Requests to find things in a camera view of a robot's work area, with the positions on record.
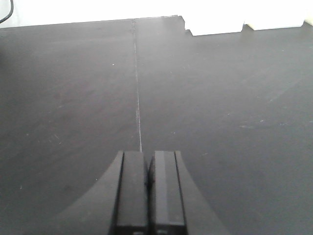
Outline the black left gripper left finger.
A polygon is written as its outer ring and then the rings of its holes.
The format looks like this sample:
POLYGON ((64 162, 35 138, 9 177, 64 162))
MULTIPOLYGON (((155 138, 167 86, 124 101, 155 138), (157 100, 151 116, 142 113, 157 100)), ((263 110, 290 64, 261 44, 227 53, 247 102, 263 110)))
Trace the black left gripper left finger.
POLYGON ((60 213, 54 235, 146 235, 147 171, 143 153, 119 151, 94 186, 60 213))

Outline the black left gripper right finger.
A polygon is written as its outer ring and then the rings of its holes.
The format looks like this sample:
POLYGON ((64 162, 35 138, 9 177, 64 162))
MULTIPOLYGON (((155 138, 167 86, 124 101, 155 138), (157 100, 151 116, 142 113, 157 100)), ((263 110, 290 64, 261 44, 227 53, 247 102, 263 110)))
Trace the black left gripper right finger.
POLYGON ((180 151, 155 151, 149 168, 150 231, 153 235, 228 235, 208 204, 180 151))

